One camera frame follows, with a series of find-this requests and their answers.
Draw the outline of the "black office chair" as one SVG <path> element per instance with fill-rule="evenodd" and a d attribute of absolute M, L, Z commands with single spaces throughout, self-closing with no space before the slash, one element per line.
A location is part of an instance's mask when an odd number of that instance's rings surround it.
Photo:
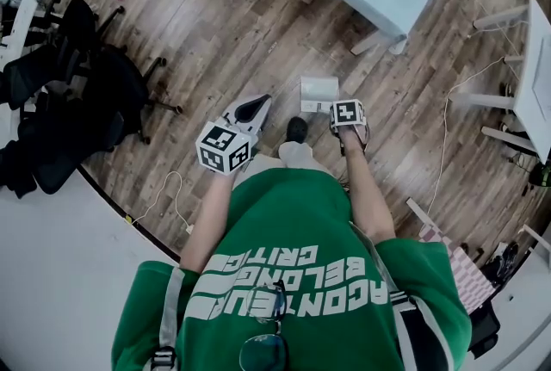
<path fill-rule="evenodd" d="M 81 56 L 93 53 L 100 46 L 109 24 L 125 13 L 123 6 L 117 7 L 99 27 L 98 15 L 84 0 L 71 0 L 59 24 L 56 47 L 62 59 L 69 59 L 77 53 Z"/>
<path fill-rule="evenodd" d="M 147 83 L 154 71 L 165 67 L 167 59 L 157 57 L 146 73 L 141 73 L 137 65 L 127 56 L 127 49 L 113 45 L 104 46 L 91 64 L 90 76 L 85 85 L 83 98 L 95 104 L 103 118 L 109 123 L 112 134 L 111 148 L 119 145 L 128 135 L 137 135 L 148 145 L 151 138 L 146 136 L 142 124 L 142 111 L 145 108 L 163 108 L 175 114 L 183 109 L 177 105 L 150 98 Z"/>
<path fill-rule="evenodd" d="M 44 45 L 10 61 L 0 71 L 0 104 L 19 109 L 34 93 L 52 81 L 64 81 L 54 46 Z"/>
<path fill-rule="evenodd" d="M 33 113 L 19 124 L 17 139 L 0 149 L 0 188 L 19 199 L 36 189 L 53 195 L 85 159 L 114 148 L 123 129 L 120 112 L 79 99 Z"/>

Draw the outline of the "pink checkered cloth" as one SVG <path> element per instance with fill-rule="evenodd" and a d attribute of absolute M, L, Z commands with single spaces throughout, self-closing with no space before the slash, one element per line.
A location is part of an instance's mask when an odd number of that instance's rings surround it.
<path fill-rule="evenodd" d="M 471 314 L 494 293 L 494 286 L 460 245 L 445 236 L 437 227 L 423 224 L 418 234 L 425 243 L 442 243 L 449 253 L 449 262 L 461 303 Z"/>

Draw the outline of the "black shoe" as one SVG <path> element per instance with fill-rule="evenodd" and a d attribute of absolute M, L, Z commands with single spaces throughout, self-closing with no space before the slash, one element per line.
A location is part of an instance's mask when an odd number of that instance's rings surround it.
<path fill-rule="evenodd" d="M 308 125 L 306 121 L 299 116 L 294 116 L 288 122 L 285 141 L 302 144 L 305 142 L 307 134 Z"/>

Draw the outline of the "white table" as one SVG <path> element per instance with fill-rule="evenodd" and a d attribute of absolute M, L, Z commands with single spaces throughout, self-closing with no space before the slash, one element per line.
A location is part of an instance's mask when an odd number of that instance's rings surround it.
<path fill-rule="evenodd" d="M 551 22 L 536 0 L 473 22 L 475 29 L 505 28 L 510 22 L 526 22 L 526 41 L 522 54 L 503 59 L 508 65 L 518 62 L 521 71 L 512 96 L 455 92 L 450 100 L 456 104 L 509 109 L 516 116 L 526 139 L 498 129 L 483 127 L 481 132 L 532 151 L 546 163 L 551 152 Z"/>

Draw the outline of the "green printed shirt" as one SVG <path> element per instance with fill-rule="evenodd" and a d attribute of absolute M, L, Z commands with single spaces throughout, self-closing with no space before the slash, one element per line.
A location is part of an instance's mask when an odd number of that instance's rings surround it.
<path fill-rule="evenodd" d="M 201 274 L 183 270 L 180 370 L 241 371 L 242 345 L 276 329 L 253 316 L 269 314 L 275 297 L 261 286 L 282 281 L 289 370 L 403 371 L 390 288 L 350 220 L 348 196 L 320 171 L 266 170 L 238 185 L 227 233 L 207 266 Z M 375 248 L 398 290 L 431 309 L 458 370 L 472 328 L 445 246 L 394 238 Z M 142 371 L 159 347 L 172 270 L 157 261 L 138 267 L 115 334 L 113 371 Z"/>

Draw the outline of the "person's right forearm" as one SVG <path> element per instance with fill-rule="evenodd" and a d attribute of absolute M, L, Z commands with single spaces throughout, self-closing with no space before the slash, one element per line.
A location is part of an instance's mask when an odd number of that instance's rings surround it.
<path fill-rule="evenodd" d="M 338 135 L 344 146 L 355 225 L 374 244 L 396 238 L 393 217 L 370 171 L 356 130 L 340 127 Z"/>

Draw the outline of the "white dustpan with wooden handle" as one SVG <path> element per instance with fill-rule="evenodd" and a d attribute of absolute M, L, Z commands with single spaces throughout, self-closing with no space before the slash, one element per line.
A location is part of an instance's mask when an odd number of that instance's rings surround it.
<path fill-rule="evenodd" d="M 328 114 L 339 99 L 337 77 L 300 77 L 300 111 Z"/>

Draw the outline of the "dark-rimmed glasses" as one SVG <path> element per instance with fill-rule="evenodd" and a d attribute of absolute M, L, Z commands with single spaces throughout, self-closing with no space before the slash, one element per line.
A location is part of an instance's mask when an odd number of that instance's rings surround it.
<path fill-rule="evenodd" d="M 273 323 L 274 333 L 255 335 L 239 352 L 242 371 L 288 371 L 288 344 L 282 336 L 282 321 L 288 300 L 283 280 L 254 287 L 246 297 L 247 314 L 260 324 Z"/>

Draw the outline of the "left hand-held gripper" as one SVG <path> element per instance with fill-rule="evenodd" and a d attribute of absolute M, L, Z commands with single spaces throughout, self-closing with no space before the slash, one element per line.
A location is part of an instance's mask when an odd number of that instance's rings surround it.
<path fill-rule="evenodd" d="M 199 164 L 228 176 L 249 162 L 270 107 L 268 94 L 241 97 L 208 121 L 195 142 Z"/>

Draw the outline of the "white trousers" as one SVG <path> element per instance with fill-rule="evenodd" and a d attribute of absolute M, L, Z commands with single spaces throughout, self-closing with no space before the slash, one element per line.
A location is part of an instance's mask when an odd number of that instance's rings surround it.
<path fill-rule="evenodd" d="M 312 148 L 294 141 L 280 145 L 276 158 L 258 153 L 239 181 L 261 190 L 341 189 L 335 176 L 313 157 Z"/>

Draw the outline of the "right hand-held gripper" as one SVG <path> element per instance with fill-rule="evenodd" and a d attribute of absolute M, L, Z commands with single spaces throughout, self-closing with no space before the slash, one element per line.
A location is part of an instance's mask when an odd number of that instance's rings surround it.
<path fill-rule="evenodd" d="M 330 107 L 330 129 L 339 140 L 341 153 L 345 154 L 344 143 L 339 134 L 340 127 L 352 129 L 362 145 L 362 151 L 366 151 L 369 125 L 365 109 L 359 100 L 339 100 L 333 102 Z"/>

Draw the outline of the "black bag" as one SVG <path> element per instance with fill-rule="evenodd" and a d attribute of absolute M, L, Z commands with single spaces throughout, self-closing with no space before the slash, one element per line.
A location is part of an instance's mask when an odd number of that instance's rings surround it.
<path fill-rule="evenodd" d="M 468 351 L 478 359 L 496 346 L 501 324 L 490 300 L 474 310 L 470 319 L 472 336 Z"/>

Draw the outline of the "white desk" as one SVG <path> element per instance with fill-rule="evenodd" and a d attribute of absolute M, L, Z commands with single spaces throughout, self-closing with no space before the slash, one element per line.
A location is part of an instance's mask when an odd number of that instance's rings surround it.
<path fill-rule="evenodd" d="M 36 0 L 21 0 L 10 34 L 0 40 L 0 68 L 21 57 L 37 6 Z"/>

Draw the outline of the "person's left forearm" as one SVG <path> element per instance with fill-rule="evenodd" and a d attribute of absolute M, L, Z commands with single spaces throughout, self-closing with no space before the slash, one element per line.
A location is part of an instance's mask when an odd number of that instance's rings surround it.
<path fill-rule="evenodd" d="M 200 274 L 226 232 L 235 175 L 215 174 L 204 195 L 194 229 L 180 254 L 179 267 Z"/>

